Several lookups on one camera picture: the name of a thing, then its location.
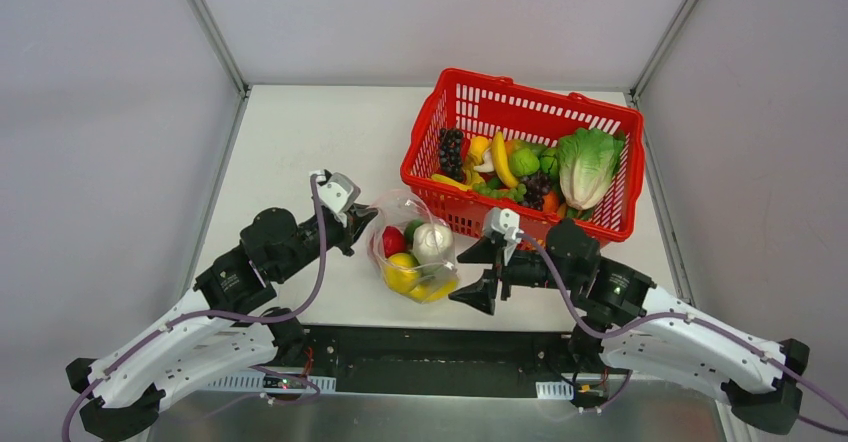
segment clear plastic bag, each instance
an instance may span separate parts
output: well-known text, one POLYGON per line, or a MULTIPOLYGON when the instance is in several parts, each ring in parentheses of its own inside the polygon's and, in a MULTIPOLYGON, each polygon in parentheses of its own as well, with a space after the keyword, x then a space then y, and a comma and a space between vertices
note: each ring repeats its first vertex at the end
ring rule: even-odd
POLYGON ((379 213, 368 225, 368 257, 386 286, 419 303, 433 302, 453 292, 459 277, 448 224, 406 190, 389 191, 371 207, 379 213), (391 245, 389 257, 384 247, 386 231, 391 232, 385 238, 391 245), (398 232, 403 242, 398 242, 398 232), (400 243, 405 243, 402 251, 398 251, 400 243))

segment red basket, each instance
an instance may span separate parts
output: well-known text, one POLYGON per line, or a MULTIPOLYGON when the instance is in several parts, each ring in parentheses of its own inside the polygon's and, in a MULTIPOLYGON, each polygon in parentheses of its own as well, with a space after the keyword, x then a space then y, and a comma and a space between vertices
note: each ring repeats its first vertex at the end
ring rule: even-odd
POLYGON ((508 77, 445 69, 415 121, 400 176, 454 232, 480 237, 489 209, 506 207, 521 215, 522 230, 544 240, 551 225, 560 220, 555 214, 543 214, 508 200, 494 200, 430 180, 439 170, 439 129, 458 127, 466 138, 492 137, 500 130, 506 140, 517 138, 551 147, 560 137, 580 127, 621 133, 627 141, 621 153, 621 169, 592 219, 577 224, 602 244, 622 242, 633 233, 636 199, 642 192, 642 126, 639 112, 578 93, 559 95, 516 85, 508 77))

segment carrot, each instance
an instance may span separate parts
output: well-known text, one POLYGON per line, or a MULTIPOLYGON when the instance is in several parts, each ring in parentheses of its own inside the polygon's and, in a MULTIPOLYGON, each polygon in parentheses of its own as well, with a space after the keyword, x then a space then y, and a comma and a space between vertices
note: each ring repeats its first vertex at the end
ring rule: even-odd
POLYGON ((555 191, 548 192, 542 200, 544 201, 542 212, 555 214, 557 209, 559 209, 559 197, 557 197, 555 191))

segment lettuce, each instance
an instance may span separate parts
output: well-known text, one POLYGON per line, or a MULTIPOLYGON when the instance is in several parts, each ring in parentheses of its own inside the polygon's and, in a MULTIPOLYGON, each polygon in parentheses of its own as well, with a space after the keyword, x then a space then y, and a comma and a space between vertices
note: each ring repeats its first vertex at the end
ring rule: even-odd
POLYGON ((624 140, 600 129, 577 129, 559 139, 559 184, 565 202, 577 210, 591 209, 612 185, 624 140))

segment white table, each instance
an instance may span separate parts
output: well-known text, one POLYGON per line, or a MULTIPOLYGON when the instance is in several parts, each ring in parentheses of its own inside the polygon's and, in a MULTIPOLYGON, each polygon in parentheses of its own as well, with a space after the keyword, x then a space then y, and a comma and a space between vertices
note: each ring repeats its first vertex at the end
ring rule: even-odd
MULTIPOLYGON (((197 272, 234 247, 238 234, 268 207, 283 207, 298 221, 312 216, 308 173, 326 168, 349 176, 370 203, 390 189, 406 187, 400 162, 410 131, 431 88, 256 86, 241 123, 232 156, 203 243, 197 272)), ((624 94, 585 95, 625 105, 624 94)), ((674 293, 656 214, 644 189, 633 235, 610 244, 604 255, 651 276, 674 293)), ((472 240, 459 236, 458 250, 472 240)), ((515 287, 498 302, 494 316, 447 299, 419 305, 383 285, 365 254, 364 241, 352 258, 331 251, 324 286, 302 323, 442 329, 566 331, 574 322, 553 290, 515 287)), ((296 307, 312 289, 317 263, 279 290, 275 305, 296 307)), ((482 265, 461 265, 461 284, 475 282, 482 265)))

